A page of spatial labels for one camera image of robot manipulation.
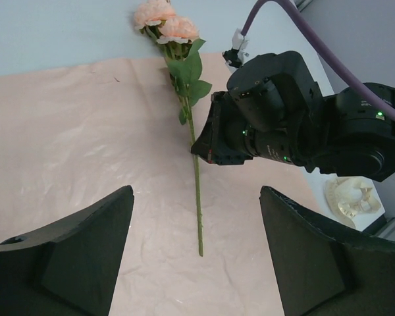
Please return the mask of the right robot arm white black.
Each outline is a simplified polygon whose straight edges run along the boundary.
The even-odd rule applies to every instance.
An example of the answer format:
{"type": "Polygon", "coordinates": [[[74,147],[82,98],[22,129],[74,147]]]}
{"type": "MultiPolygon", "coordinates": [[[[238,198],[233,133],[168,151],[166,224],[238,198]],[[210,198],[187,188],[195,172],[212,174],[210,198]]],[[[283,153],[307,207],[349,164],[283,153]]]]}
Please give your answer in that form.
{"type": "Polygon", "coordinates": [[[213,93],[191,152],[217,165],[258,157],[381,182],[395,173],[395,122],[351,88],[323,96],[299,53],[267,53],[213,93]]]}

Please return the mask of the cream ribbon gold lettering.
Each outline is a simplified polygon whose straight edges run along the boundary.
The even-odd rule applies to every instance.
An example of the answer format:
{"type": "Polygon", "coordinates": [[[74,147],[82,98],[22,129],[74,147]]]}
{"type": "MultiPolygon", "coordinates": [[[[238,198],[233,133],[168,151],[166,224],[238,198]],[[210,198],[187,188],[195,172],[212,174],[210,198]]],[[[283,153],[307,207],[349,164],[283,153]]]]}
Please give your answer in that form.
{"type": "Polygon", "coordinates": [[[364,177],[334,177],[325,182],[324,197],[338,222],[362,231],[384,209],[371,180],[364,177]]]}

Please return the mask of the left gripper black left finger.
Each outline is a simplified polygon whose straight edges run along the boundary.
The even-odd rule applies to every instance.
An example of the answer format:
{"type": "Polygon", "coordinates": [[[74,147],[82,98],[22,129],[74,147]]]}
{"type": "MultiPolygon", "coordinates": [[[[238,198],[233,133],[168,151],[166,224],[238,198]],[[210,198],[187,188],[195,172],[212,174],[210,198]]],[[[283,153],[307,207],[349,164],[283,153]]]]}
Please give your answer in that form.
{"type": "Polygon", "coordinates": [[[0,315],[108,315],[134,205],[123,186],[0,243],[0,315]]]}

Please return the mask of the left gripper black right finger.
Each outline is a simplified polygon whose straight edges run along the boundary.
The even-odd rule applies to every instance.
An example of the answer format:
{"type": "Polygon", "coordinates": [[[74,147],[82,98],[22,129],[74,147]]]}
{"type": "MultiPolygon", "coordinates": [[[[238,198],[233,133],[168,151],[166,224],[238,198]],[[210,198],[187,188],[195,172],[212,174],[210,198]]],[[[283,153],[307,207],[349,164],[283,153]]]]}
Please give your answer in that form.
{"type": "Polygon", "coordinates": [[[269,186],[259,200],[285,315],[395,315],[395,242],[269,186]]]}

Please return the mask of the pink artificial flower bouquet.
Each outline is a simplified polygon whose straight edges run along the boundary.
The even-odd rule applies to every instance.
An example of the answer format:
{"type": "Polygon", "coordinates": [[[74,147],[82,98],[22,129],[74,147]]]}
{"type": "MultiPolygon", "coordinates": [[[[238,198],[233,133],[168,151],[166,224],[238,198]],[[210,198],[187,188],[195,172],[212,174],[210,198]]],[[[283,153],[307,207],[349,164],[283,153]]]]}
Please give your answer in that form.
{"type": "Polygon", "coordinates": [[[134,28],[147,36],[162,53],[169,78],[180,102],[179,122],[187,124],[191,143],[196,141],[192,109],[209,94],[212,84],[201,79],[203,64],[199,54],[205,43],[196,25],[176,13],[170,1],[141,3],[133,14],[134,28]]]}

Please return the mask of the pink wrapping paper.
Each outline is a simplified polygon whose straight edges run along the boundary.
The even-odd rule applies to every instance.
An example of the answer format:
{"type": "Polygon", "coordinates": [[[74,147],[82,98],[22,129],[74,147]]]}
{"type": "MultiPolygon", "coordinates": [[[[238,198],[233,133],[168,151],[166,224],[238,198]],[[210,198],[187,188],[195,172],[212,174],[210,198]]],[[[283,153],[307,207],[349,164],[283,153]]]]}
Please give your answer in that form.
{"type": "Polygon", "coordinates": [[[198,254],[190,134],[164,61],[112,59],[0,77],[0,242],[130,185],[111,315],[282,315],[260,190],[310,208],[303,172],[202,163],[198,254]]]}

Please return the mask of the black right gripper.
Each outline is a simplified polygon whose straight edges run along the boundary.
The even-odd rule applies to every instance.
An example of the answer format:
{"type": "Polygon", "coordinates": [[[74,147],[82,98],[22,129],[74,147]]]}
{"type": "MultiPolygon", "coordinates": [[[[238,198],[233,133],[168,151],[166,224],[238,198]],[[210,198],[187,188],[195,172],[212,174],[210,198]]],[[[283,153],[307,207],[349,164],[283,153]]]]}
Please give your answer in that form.
{"type": "Polygon", "coordinates": [[[258,55],[211,95],[191,153],[209,164],[264,158],[313,171],[321,145],[323,96],[295,51],[258,55]]]}

